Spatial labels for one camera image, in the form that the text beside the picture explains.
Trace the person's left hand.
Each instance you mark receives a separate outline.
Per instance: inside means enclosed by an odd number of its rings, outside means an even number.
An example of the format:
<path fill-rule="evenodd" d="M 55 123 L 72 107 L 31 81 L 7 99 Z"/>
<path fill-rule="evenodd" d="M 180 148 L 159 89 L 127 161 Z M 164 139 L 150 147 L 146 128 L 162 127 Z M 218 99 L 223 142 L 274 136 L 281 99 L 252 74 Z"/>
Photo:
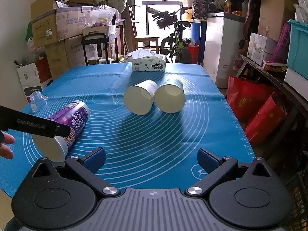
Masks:
<path fill-rule="evenodd" d="M 14 152 L 7 145 L 14 143 L 15 138 L 12 135 L 1 131 L 0 156 L 8 160 L 13 159 Z"/>

